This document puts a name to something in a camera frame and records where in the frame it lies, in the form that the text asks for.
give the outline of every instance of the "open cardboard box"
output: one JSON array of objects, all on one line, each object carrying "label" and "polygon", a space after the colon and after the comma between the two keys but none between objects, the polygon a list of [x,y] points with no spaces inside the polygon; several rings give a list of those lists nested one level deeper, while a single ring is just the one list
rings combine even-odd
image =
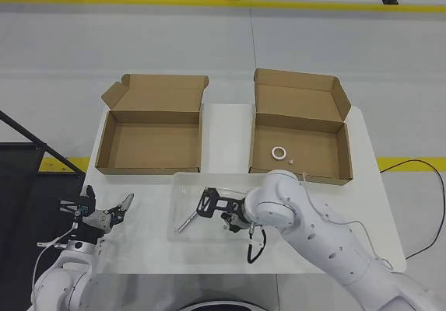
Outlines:
[{"label": "open cardboard box", "polygon": [[96,168],[103,174],[199,172],[203,75],[124,75],[102,95],[110,107]]},{"label": "open cardboard box", "polygon": [[[340,81],[312,75],[257,69],[250,173],[289,170],[317,183],[343,185],[353,178],[349,135],[344,123],[350,103]],[[276,160],[281,146],[286,158]]]}]

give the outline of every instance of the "black metal frame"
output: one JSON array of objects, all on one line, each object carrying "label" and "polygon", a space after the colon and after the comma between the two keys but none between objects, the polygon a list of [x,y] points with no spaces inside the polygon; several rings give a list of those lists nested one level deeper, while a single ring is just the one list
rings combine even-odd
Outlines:
[{"label": "black metal frame", "polygon": [[80,170],[77,166],[72,164],[68,159],[66,159],[63,155],[56,152],[52,147],[47,145],[45,142],[41,141],[36,135],[32,134],[30,131],[25,129],[22,125],[17,123],[15,120],[13,120],[11,117],[9,117],[7,114],[3,113],[0,110],[0,120],[3,121],[5,124],[13,128],[14,130],[18,131],[20,134],[22,134],[24,137],[29,139],[31,142],[0,142],[0,149],[36,149],[37,150],[37,161],[34,163],[34,167],[32,168],[32,181],[28,184],[27,189],[25,189],[25,193],[22,196],[23,199],[21,202],[18,202],[16,208],[18,209],[17,213],[15,214],[15,217],[13,217],[13,222],[9,227],[9,234],[4,238],[3,243],[3,251],[0,256],[0,277],[3,272],[3,267],[5,266],[5,258],[8,256],[8,253],[11,249],[11,245],[13,243],[14,236],[16,234],[16,230],[18,228],[18,224],[21,221],[22,213],[23,213],[23,206],[26,205],[27,201],[29,200],[29,196],[31,194],[31,191],[33,189],[33,185],[36,181],[36,178],[39,174],[39,168],[43,161],[44,154],[48,152],[51,156],[54,156],[56,159],[58,159],[60,162],[68,166],[70,169],[72,169],[76,174],[78,178],[82,178],[86,176],[86,173],[84,173],[82,170]]},{"label": "black metal frame", "polygon": [[70,169],[72,169],[74,172],[76,172],[79,176],[85,176],[86,173],[84,173],[82,170],[79,169],[79,167],[72,164],[68,159],[66,159],[63,155],[56,152],[52,147],[47,145],[45,142],[40,140],[36,135],[25,129],[22,125],[18,124],[15,120],[13,120],[11,117],[6,115],[4,112],[0,110],[0,120],[5,122],[8,126],[13,128],[15,131],[18,131],[20,134],[25,136],[27,139],[32,141],[37,148],[42,153],[41,161],[43,160],[43,156],[45,152],[48,152],[50,155],[54,156],[58,161],[64,163],[66,166],[68,166]]}]

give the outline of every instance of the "white table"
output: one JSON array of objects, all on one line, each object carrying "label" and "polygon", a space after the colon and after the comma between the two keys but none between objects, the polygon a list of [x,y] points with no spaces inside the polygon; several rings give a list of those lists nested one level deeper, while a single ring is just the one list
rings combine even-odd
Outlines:
[{"label": "white table", "polygon": [[[248,171],[251,120],[250,104],[206,104],[203,107],[202,172]],[[121,274],[303,274],[320,272],[281,239],[267,230],[269,240],[262,256],[252,265],[246,261],[243,243],[210,244],[174,242],[167,238],[172,176],[107,176],[95,169],[105,107],[86,174],[93,185],[97,208],[106,209],[134,193],[125,221],[105,236],[99,273]],[[346,220],[358,219],[367,227],[375,249],[391,261],[395,271],[406,269],[387,195],[359,109],[353,107],[349,126],[354,179],[345,186],[309,183],[311,195],[322,196]],[[369,249],[361,228],[356,235]]]}]

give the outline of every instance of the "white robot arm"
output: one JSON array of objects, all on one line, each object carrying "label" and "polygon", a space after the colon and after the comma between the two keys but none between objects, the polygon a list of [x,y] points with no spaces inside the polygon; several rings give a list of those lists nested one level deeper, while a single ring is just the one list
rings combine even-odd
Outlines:
[{"label": "white robot arm", "polygon": [[245,199],[245,216],[276,227],[302,257],[334,278],[366,311],[437,311],[446,305],[412,279],[390,272],[342,217],[312,201],[297,177],[275,170]]},{"label": "white robot arm", "polygon": [[[74,222],[72,228],[63,236],[50,243],[38,243],[38,246],[45,247],[43,252],[53,246],[63,251],[33,285],[33,305],[29,311],[75,311],[86,308],[84,303],[89,301],[89,284],[97,274],[101,238],[109,233],[114,225],[124,221],[133,197],[133,194],[128,195],[114,208],[95,210],[93,188],[85,186],[78,198],[60,201],[61,211],[73,213]],[[71,237],[67,244],[56,243],[69,233]],[[86,271],[64,268],[64,264],[69,263],[84,264]]]}]

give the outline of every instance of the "gray floor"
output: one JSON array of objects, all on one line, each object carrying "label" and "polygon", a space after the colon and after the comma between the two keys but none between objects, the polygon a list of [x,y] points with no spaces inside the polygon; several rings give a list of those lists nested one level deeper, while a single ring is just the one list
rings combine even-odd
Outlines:
[{"label": "gray floor", "polygon": [[[208,75],[204,103],[252,104],[255,68],[337,75],[376,156],[446,156],[446,15],[0,5],[0,108],[65,156],[90,155],[100,95],[124,73]],[[19,140],[0,123],[1,142]],[[437,177],[383,179],[410,254],[437,230]],[[446,223],[407,273],[446,299]],[[171,310],[220,293],[270,310],[360,309],[323,274],[101,275],[90,308]]]}]

